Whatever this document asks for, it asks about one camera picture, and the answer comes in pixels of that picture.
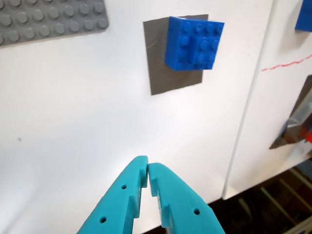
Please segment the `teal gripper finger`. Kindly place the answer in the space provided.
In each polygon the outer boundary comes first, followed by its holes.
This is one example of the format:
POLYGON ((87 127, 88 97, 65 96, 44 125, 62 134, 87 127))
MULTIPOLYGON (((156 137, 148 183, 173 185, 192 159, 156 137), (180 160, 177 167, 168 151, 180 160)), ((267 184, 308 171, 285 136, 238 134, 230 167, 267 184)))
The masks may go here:
POLYGON ((213 210, 179 176, 161 163, 148 165, 151 193, 161 225, 171 234, 223 234, 213 210))
POLYGON ((79 234, 131 234, 139 218, 141 190, 147 187, 148 157, 135 157, 120 173, 94 210, 79 234))

